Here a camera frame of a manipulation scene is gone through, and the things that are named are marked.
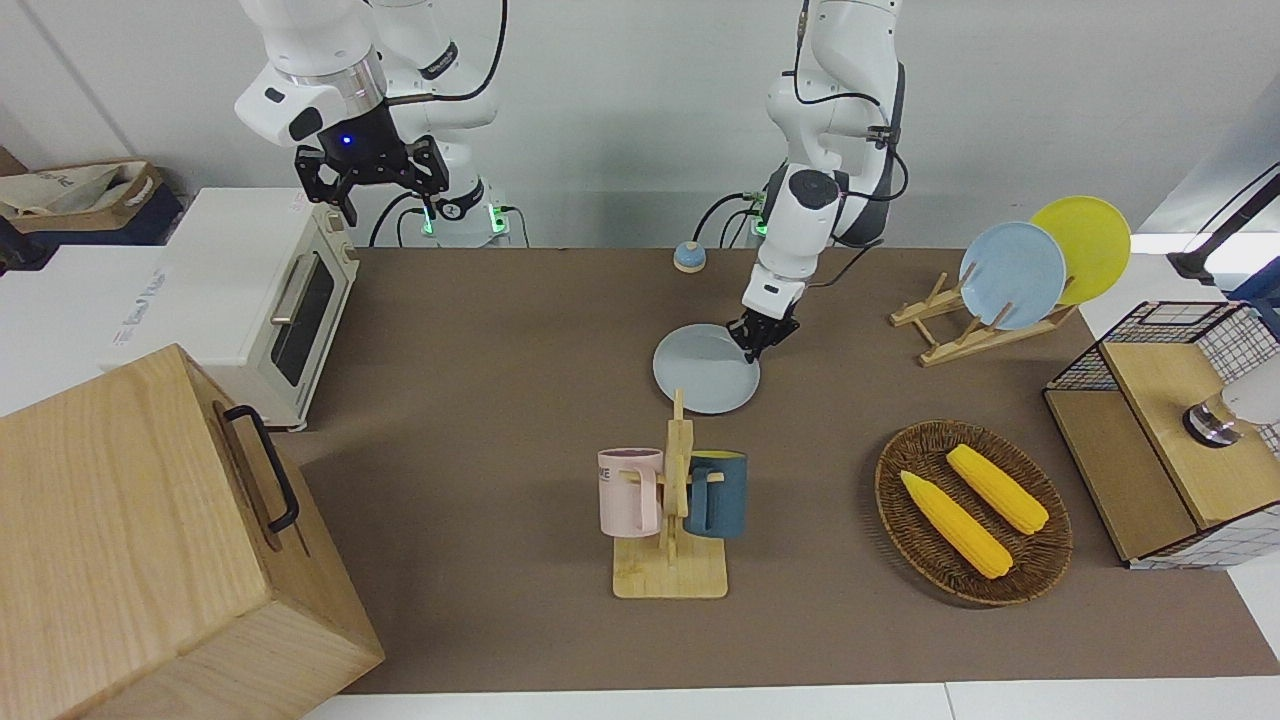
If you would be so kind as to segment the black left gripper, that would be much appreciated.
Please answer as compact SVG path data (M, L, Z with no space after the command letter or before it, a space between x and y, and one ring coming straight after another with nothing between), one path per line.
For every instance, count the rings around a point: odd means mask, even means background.
M737 320L726 324L730 337L742 350L746 363L755 363L799 327L800 323L794 318L791 307L782 318L768 316L748 307Z

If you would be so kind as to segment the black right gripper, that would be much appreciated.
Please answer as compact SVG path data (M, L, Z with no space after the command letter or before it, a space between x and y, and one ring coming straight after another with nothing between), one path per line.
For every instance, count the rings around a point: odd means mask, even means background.
M349 197L356 186L398 184L422 196L424 220L440 222L440 192L449 188L449 169L440 146L430 135L412 143L392 142L358 150L357 138L342 135L335 150L300 146L294 151L294 169L303 192L314 202L337 202L348 227L358 225L358 213Z

